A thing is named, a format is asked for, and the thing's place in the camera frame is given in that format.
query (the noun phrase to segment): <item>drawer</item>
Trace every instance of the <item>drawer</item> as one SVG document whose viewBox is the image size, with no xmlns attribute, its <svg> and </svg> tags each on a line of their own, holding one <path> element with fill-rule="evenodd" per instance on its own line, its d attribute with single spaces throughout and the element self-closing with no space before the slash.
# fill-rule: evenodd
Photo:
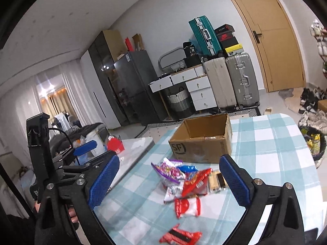
<svg viewBox="0 0 327 245">
<path fill-rule="evenodd" d="M 211 87 L 209 79 L 207 76 L 203 76 L 191 81 L 186 82 L 187 89 L 189 92 L 203 89 L 206 87 Z"/>
<path fill-rule="evenodd" d="M 202 100 L 196 100 L 193 101 L 195 110 L 204 110 L 209 108 L 214 108 L 217 106 L 216 100 L 214 97 L 202 99 Z"/>
<path fill-rule="evenodd" d="M 153 83 L 150 84 L 150 88 L 152 92 L 157 92 L 159 90 L 163 90 L 167 87 L 171 87 L 173 84 L 171 82 L 170 76 L 166 76 L 164 78 L 161 78 L 157 81 L 154 81 Z"/>
<path fill-rule="evenodd" d="M 189 69 L 183 72 L 180 72 L 178 74 L 174 74 L 171 76 L 171 80 L 173 81 L 173 84 L 176 85 L 181 82 L 185 82 L 187 80 L 193 79 L 197 77 L 197 73 L 194 69 Z"/>
<path fill-rule="evenodd" d="M 194 67 L 194 70 L 195 70 L 195 72 L 197 73 L 197 76 L 205 75 L 205 71 L 204 71 L 204 69 L 203 69 L 202 64 L 201 64 L 201 65 L 198 65 L 198 66 L 195 66 L 195 67 Z"/>
<path fill-rule="evenodd" d="M 190 93 L 193 101 L 202 100 L 202 99 L 215 99 L 211 87 L 207 87 Z"/>
</svg>

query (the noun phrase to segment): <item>metal screw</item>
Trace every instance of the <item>metal screw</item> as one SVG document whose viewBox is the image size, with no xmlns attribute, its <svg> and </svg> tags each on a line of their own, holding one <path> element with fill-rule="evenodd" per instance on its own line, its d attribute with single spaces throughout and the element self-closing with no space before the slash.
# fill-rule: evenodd
<svg viewBox="0 0 327 245">
<path fill-rule="evenodd" d="M 289 190 L 293 188 L 293 185 L 290 184 L 289 182 L 285 183 L 285 186 L 286 186 L 286 188 L 289 189 Z"/>
<path fill-rule="evenodd" d="M 78 180 L 76 181 L 77 185 L 83 185 L 84 182 L 85 182 L 84 179 L 78 179 Z"/>
<path fill-rule="evenodd" d="M 261 179 L 254 179 L 254 183 L 256 185 L 262 185 L 262 183 L 264 183 Z"/>
<path fill-rule="evenodd" d="M 48 190 L 51 190 L 53 187 L 54 187 L 54 184 L 53 184 L 53 183 L 49 183 L 49 184 L 46 186 L 46 188 L 47 188 Z"/>
</svg>

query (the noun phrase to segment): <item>desk leg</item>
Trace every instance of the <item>desk leg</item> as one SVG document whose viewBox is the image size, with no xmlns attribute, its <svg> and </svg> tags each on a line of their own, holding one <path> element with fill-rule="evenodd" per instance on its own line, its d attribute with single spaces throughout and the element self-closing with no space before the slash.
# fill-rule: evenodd
<svg viewBox="0 0 327 245">
<path fill-rule="evenodd" d="M 167 108 L 166 102 L 165 102 L 164 98 L 163 98 L 162 95 L 161 95 L 161 91 L 159 91 L 159 95 L 160 95 L 160 98 L 161 98 L 161 100 L 162 100 L 162 102 L 163 102 L 163 104 L 164 104 L 164 107 L 165 107 L 165 109 L 166 109 L 166 112 L 167 112 L 167 114 L 168 114 L 169 119 L 172 120 L 173 118 L 171 118 L 171 115 L 170 115 L 170 113 L 169 113 L 169 111 L 168 111 L 168 108 Z"/>
</svg>

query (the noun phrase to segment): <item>small basket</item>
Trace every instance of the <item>small basket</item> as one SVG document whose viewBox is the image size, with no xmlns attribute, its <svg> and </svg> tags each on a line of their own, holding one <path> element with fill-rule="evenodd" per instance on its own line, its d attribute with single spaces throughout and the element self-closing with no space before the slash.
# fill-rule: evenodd
<svg viewBox="0 0 327 245">
<path fill-rule="evenodd" d="M 299 126 L 299 129 L 301 132 L 303 129 L 307 130 L 307 135 L 303 135 L 305 138 L 305 141 L 307 141 L 307 136 L 311 136 L 311 134 L 320 134 L 320 153 L 318 155 L 312 156 L 314 161 L 320 160 L 326 150 L 325 135 L 323 133 L 321 133 L 321 131 L 317 130 L 316 128 L 310 127 L 310 126 L 306 126 L 306 127 Z"/>
</svg>

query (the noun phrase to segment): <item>gray suitcase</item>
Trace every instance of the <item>gray suitcase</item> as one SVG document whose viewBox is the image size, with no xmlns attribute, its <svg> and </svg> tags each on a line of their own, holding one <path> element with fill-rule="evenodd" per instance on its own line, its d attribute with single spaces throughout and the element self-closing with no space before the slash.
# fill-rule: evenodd
<svg viewBox="0 0 327 245">
<path fill-rule="evenodd" d="M 251 58 L 243 52 L 226 59 L 237 103 L 245 106 L 259 106 L 259 90 Z"/>
<path fill-rule="evenodd" d="M 236 98 L 225 58 L 221 57 L 205 62 L 204 69 L 208 75 L 218 108 L 235 106 Z"/>
</svg>

